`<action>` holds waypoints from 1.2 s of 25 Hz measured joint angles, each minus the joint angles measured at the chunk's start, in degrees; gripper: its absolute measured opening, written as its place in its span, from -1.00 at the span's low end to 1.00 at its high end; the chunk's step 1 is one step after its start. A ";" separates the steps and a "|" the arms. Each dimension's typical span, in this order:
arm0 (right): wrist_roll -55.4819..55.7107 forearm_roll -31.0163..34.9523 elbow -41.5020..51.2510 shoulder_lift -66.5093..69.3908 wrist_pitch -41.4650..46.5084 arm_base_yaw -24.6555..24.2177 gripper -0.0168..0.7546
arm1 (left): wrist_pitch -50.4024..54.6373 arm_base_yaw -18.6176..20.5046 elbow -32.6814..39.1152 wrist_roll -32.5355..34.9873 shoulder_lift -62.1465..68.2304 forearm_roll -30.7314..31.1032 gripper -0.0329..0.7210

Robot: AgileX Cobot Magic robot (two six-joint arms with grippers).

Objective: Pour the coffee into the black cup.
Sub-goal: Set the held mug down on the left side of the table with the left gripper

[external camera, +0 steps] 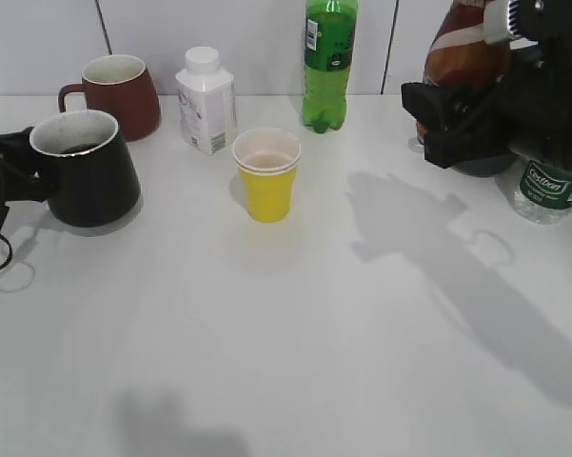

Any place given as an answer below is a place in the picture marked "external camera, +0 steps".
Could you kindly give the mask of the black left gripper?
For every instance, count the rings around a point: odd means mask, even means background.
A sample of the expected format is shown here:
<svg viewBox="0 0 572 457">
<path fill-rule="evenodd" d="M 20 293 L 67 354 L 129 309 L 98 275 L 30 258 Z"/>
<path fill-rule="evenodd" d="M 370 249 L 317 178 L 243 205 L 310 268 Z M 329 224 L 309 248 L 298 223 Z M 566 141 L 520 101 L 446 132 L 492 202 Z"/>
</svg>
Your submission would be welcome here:
<svg viewBox="0 0 572 457">
<path fill-rule="evenodd" d="M 0 134 L 0 202 L 47 201 L 57 191 L 48 160 L 30 145 L 32 127 Z"/>
</svg>

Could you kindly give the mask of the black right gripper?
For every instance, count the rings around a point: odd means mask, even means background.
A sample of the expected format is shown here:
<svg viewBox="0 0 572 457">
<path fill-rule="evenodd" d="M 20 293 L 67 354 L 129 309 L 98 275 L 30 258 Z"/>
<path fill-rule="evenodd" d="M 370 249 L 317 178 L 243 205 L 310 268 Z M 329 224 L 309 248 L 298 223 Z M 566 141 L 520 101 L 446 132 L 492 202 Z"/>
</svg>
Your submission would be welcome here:
<svg viewBox="0 0 572 457">
<path fill-rule="evenodd" d="M 572 174 L 572 1 L 520 2 L 520 32 L 531 46 L 515 51 L 481 100 L 462 102 L 469 113 L 457 126 L 456 85 L 401 85 L 403 108 L 429 130 L 424 157 L 433 165 L 513 153 Z"/>
</svg>

